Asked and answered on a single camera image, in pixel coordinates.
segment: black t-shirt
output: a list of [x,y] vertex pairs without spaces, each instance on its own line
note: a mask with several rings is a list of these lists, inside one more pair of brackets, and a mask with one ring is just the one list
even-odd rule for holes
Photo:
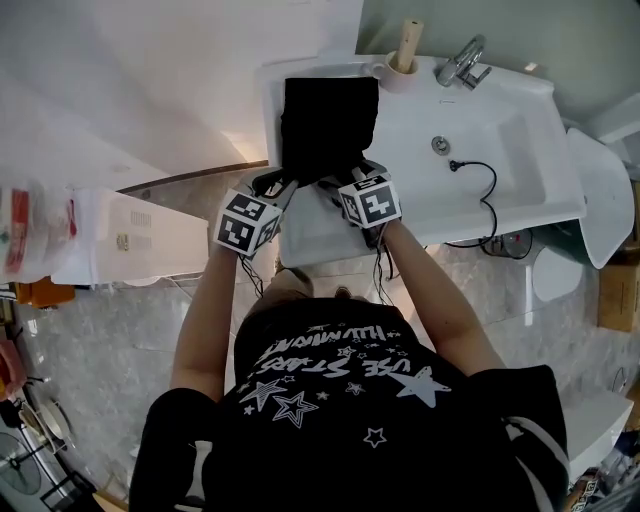
[[247,320],[237,385],[149,411],[131,510],[554,510],[562,410],[546,366],[465,377],[396,308],[302,299]]

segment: chrome faucet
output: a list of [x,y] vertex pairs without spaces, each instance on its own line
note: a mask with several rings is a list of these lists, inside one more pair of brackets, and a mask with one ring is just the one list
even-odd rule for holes
[[491,73],[491,66],[489,66],[479,77],[471,74],[471,69],[482,55],[486,41],[486,38],[481,34],[469,41],[458,55],[449,59],[444,67],[438,71],[436,75],[438,83],[449,87],[458,78],[463,85],[473,91]]

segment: person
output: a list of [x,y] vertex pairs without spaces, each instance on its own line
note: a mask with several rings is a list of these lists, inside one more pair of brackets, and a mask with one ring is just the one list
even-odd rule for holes
[[455,284],[399,221],[384,243],[435,347],[399,310],[313,298],[282,270],[237,332],[237,255],[216,246],[171,390],[151,407],[130,507],[558,510],[566,433],[551,369],[506,369]]

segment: sink basin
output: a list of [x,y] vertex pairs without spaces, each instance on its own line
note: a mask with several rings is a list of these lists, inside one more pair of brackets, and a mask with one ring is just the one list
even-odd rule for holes
[[[482,166],[453,173],[449,159],[491,165],[498,181],[489,203],[498,217],[497,233],[583,217],[580,181],[567,137],[552,99],[553,84],[500,68],[474,90],[440,86],[434,70],[442,59],[418,57],[411,90],[380,89],[373,142],[365,157],[385,166],[396,186],[403,222],[422,244],[479,238],[491,234],[491,214],[480,197],[492,182]],[[269,164],[280,165],[280,115],[287,77],[362,76],[365,64],[381,56],[349,61],[308,59],[260,70]],[[485,66],[478,64],[476,74]],[[450,153],[431,147],[444,137]],[[369,254],[357,228],[315,186],[296,191],[280,235],[285,266],[299,266]]]

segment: white marker cube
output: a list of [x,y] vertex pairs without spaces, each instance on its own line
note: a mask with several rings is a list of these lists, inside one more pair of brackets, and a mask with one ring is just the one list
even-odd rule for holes
[[237,190],[228,190],[222,200],[213,241],[253,256],[276,234],[282,210]]
[[338,189],[347,218],[372,228],[402,216],[398,194],[388,174],[357,181]]

